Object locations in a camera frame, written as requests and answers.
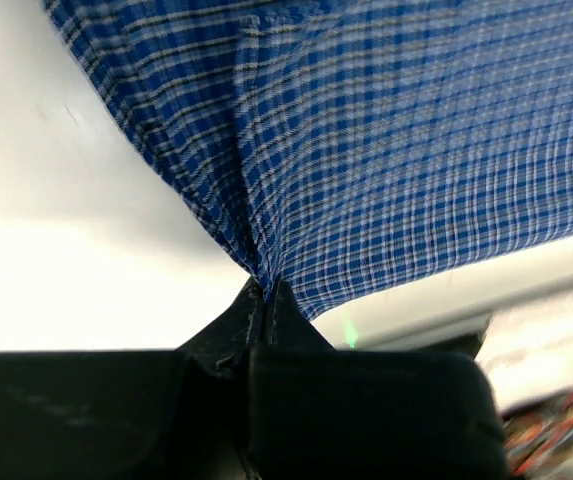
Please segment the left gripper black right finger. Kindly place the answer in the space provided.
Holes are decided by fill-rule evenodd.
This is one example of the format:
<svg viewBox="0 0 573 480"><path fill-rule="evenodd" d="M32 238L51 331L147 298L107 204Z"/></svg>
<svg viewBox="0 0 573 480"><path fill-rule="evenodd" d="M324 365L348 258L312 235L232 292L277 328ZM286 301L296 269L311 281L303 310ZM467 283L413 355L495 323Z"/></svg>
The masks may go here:
<svg viewBox="0 0 573 480"><path fill-rule="evenodd" d="M265 479L505 479L489 383L465 354L337 350L290 286L248 370L250 456Z"/></svg>

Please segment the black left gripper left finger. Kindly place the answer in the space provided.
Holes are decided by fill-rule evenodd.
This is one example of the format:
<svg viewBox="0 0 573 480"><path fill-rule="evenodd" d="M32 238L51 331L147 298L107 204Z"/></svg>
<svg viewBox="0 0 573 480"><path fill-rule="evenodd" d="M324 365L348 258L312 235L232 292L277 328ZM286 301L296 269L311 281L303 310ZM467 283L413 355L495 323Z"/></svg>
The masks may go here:
<svg viewBox="0 0 573 480"><path fill-rule="evenodd" d="M248 281L170 350L0 352L0 479L253 479L245 353L265 310Z"/></svg>

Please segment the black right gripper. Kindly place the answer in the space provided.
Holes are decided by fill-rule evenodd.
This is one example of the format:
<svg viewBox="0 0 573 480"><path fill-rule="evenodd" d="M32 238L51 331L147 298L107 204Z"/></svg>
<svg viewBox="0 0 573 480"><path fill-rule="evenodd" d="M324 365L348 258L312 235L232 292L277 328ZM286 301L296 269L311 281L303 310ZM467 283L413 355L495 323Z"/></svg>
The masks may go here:
<svg viewBox="0 0 573 480"><path fill-rule="evenodd" d="M475 357L479 352L491 313L484 312L467 318L452 318L410 327L399 332L364 341L357 346L365 351L432 351L455 352Z"/></svg>

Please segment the blue checked long sleeve shirt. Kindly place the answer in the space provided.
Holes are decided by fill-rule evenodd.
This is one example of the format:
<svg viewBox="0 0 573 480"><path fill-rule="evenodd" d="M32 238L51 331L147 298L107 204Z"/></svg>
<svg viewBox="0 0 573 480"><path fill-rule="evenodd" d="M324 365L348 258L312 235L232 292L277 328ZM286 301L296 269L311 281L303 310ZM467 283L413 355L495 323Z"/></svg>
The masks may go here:
<svg viewBox="0 0 573 480"><path fill-rule="evenodd" d="M47 1L118 127L309 318L573 235L573 1Z"/></svg>

